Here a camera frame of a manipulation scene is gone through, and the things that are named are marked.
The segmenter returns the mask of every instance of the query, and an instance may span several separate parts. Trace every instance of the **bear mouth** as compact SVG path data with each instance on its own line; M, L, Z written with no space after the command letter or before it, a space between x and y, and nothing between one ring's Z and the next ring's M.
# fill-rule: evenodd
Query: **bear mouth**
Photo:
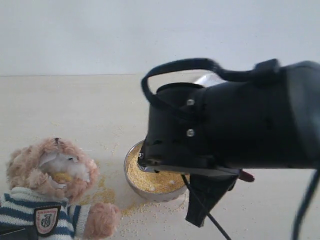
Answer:
M55 189L63 189L75 179L90 182L89 169L80 163L76 156L58 151L45 152L40 158L38 168L49 175L50 184Z

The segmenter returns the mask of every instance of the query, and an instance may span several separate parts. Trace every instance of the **white wall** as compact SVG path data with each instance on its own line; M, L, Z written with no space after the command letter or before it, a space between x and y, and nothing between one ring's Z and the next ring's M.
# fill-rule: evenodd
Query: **white wall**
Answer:
M181 58L225 68L319 61L314 0L0 0L0 75L143 73Z

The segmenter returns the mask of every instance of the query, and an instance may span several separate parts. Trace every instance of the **teddy bear head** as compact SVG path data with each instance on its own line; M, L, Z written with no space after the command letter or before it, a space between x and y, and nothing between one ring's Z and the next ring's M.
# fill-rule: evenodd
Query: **teddy bear head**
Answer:
M17 149L6 169L9 188L29 188L49 198L79 200L98 180L98 166L71 141L46 138Z

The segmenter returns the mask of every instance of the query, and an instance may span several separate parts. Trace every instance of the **table surface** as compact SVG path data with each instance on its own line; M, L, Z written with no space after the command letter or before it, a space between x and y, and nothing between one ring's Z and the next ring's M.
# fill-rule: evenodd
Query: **table surface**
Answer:
M154 77L150 85L190 82L200 73ZM147 131L148 103L141 75L0 77L0 190L8 191L5 163L16 148L42 138L74 141L97 161L101 176L81 203L113 202L123 209L110 239L223 240L207 219L202 228L185 221L188 193L168 203L148 204L128 186L123 172L128 150ZM211 212L234 240L289 240L309 170L251 170L255 183L237 182ZM301 239L320 239L319 197Z

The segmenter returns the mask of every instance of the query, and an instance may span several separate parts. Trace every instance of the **black wire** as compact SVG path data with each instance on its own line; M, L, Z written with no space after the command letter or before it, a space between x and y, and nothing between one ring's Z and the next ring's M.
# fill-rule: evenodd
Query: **black wire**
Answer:
M195 197L195 199L199 202L199 204L201 205L201 207L203 208L203 210L205 211L205 214L207 215L207 217L211 220L211 222L213 222L213 224L218 228L218 230L222 233L222 235L225 237L225 239L227 240L232 240L231 237L229 237L229 235L226 233L226 231L222 228L222 226L220 226L220 224L217 222L217 220L210 214L210 212L208 211L208 209L203 205L203 203L200 201L200 199L197 197L197 195L195 194L194 190L192 189L192 187L190 186L187 178L185 175L181 175L184 184L186 185L186 187L188 188L189 192Z
M293 223L293 230L292 230L292 240L298 240L299 234L301 230L302 222L305 218L305 215L307 213L307 210L310 206L310 203L313 199L314 193L317 190L317 187L319 185L320 180L320 169L317 169L315 173L313 174L313 177L310 181L310 184L305 192L305 196L302 200L302 203L299 207L299 210L296 214L294 223Z

